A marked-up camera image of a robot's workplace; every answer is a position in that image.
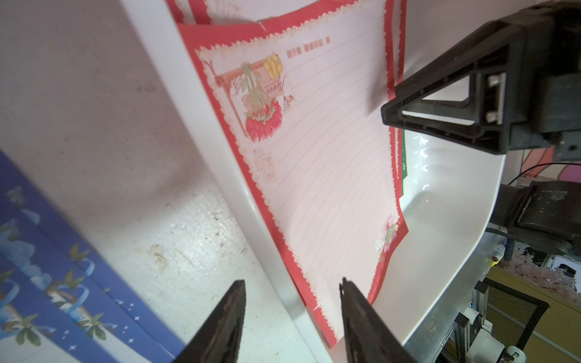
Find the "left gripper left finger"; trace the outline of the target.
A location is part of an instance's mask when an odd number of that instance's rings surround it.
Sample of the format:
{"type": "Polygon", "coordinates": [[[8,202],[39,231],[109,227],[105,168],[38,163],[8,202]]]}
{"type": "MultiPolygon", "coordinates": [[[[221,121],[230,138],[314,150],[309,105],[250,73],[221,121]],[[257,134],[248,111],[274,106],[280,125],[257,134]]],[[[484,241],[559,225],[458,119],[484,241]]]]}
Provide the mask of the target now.
{"type": "Polygon", "coordinates": [[[175,363],[237,362],[245,320],[246,287],[234,281],[175,363]]]}

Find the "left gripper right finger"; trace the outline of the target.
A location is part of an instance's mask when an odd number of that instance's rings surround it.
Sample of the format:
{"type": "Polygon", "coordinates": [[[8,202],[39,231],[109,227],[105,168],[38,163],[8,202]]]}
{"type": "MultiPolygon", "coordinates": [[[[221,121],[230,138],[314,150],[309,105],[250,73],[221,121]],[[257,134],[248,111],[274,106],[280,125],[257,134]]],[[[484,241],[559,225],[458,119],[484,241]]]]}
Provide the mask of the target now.
{"type": "Polygon", "coordinates": [[[340,301],[349,363],[415,362],[352,281],[343,279],[340,301]]]}

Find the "blue floral stationery sheet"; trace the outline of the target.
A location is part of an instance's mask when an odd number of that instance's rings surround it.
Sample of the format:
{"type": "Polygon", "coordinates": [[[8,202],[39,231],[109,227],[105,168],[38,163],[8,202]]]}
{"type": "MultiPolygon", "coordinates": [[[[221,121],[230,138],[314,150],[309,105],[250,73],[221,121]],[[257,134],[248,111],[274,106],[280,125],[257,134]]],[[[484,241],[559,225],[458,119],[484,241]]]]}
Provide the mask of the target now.
{"type": "Polygon", "coordinates": [[[16,266],[1,258],[2,362],[114,362],[16,266]]]}

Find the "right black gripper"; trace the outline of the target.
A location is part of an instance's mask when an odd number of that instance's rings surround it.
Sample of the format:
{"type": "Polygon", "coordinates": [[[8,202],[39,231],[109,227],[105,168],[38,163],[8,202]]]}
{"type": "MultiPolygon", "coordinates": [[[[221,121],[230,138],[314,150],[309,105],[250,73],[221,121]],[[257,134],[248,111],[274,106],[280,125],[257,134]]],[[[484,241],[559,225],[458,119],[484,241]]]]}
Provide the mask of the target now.
{"type": "Polygon", "coordinates": [[[580,3],[492,21],[396,87],[385,125],[489,154],[555,148],[580,159],[580,3]]]}

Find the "red bordered stationery sheet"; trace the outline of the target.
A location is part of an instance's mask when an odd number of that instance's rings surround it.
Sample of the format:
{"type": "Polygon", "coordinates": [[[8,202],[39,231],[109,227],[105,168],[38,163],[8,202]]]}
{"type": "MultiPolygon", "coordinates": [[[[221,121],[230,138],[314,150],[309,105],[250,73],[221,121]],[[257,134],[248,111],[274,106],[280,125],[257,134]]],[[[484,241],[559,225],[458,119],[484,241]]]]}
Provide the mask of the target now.
{"type": "Polygon", "coordinates": [[[264,23],[180,24],[260,216],[325,342],[338,287],[369,302],[408,228],[399,206],[393,3],[320,1],[264,23]]]}

